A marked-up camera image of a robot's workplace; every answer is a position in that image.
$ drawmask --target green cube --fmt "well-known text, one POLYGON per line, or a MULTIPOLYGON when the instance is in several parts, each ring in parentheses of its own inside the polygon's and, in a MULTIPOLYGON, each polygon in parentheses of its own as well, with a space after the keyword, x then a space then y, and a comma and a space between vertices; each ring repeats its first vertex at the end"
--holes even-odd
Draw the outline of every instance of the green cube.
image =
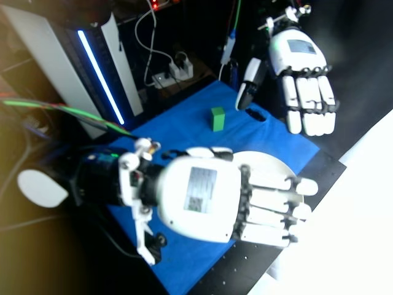
POLYGON ((220 106, 217 108, 211 109, 212 113, 212 130, 214 132, 221 131, 224 129, 224 121, 225 121, 225 111, 220 106))

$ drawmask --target blue cloth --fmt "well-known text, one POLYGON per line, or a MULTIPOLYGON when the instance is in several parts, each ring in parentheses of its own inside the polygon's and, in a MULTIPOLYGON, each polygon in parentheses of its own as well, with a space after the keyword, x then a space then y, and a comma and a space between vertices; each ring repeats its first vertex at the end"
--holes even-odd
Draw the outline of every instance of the blue cloth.
MULTIPOLYGON (((253 104, 267 119, 256 121, 245 112, 235 111, 237 93, 217 81, 169 111, 137 128, 133 134, 150 137, 161 143, 161 152, 193 146, 225 146, 234 152, 260 151, 271 154, 287 164, 296 174, 316 154, 318 147, 301 135, 290 134, 286 126, 266 110, 253 104), (224 130, 211 131, 211 108, 225 110, 224 130)), ((133 142, 121 138, 114 145, 133 150, 133 142)), ((161 152, 154 155, 154 162, 166 164, 161 152)), ((110 210, 135 245, 134 224, 129 208, 110 206, 110 210)), ((153 232, 163 233, 168 245, 161 250, 162 261, 152 270, 171 294, 185 294, 231 247, 230 243, 208 243, 180 236, 165 227, 154 211, 150 222, 153 232)))

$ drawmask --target robotic hand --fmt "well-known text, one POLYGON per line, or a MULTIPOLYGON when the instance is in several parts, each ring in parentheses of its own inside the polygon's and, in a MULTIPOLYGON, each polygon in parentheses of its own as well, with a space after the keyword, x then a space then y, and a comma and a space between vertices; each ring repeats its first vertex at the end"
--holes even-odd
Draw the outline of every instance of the robotic hand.
POLYGON ((277 247, 297 242, 311 208, 288 195, 314 195, 318 186, 313 180, 261 177, 250 166, 232 162, 230 149, 217 147, 176 151, 178 157, 167 167, 149 173, 159 146, 141 138, 135 153, 119 158, 120 197, 131 207, 137 251, 147 263, 157 263, 145 241, 153 236, 148 226, 153 206, 166 226, 186 237, 221 243, 234 238, 277 247))
POLYGON ((288 7, 285 14, 267 18, 266 29, 270 44, 269 62, 253 58, 248 64, 236 100, 236 109, 246 109, 262 84, 271 66, 284 94, 288 129, 298 134, 304 129, 309 136, 331 134, 335 128, 339 101, 334 97, 327 78, 330 67, 324 54, 304 32, 300 31, 298 19, 311 12, 311 6, 297 11, 288 7))

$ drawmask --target blue led light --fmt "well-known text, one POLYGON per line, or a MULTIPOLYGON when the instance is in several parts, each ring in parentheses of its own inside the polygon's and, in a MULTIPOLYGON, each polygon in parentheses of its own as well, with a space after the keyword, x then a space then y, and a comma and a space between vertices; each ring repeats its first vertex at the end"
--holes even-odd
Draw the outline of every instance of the blue led light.
POLYGON ((93 68, 94 68, 94 70, 95 70, 95 72, 97 74, 97 77, 98 77, 101 85, 103 86, 103 89, 104 89, 104 91, 106 93, 106 96, 108 97, 108 100, 111 103, 111 106, 112 106, 113 110, 115 111, 117 119, 119 120, 120 124, 123 125, 124 124, 124 120, 123 120, 122 114, 120 113, 119 108, 117 107, 116 102, 115 102, 115 100, 114 100, 114 98, 112 96, 112 93, 109 90, 108 85, 106 84, 105 78, 104 78, 104 76, 103 76, 103 74, 102 74, 102 72, 101 72, 101 70, 100 70, 100 68, 98 66, 96 58, 94 57, 93 52, 91 51, 89 43, 87 42, 85 33, 83 31, 78 31, 78 35, 79 35, 79 39, 82 41, 82 44, 83 44, 83 46, 84 46, 84 48, 86 50, 86 53, 87 53, 87 56, 88 56, 90 62, 93 65, 93 68))

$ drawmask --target white plate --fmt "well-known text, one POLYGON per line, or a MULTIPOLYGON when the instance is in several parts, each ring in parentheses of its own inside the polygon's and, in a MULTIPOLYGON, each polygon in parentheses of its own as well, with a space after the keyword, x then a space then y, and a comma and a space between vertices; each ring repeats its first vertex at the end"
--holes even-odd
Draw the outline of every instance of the white plate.
MULTIPOLYGON (((273 157, 272 155, 265 154, 263 152, 255 151, 244 151, 237 152, 233 155, 233 162, 239 167, 242 164, 249 165, 251 167, 251 174, 257 175, 258 177, 277 177, 284 175, 295 176, 295 173, 282 161, 273 157)), ((295 193, 282 193, 287 196, 289 200, 297 202, 304 202, 304 197, 295 193)))

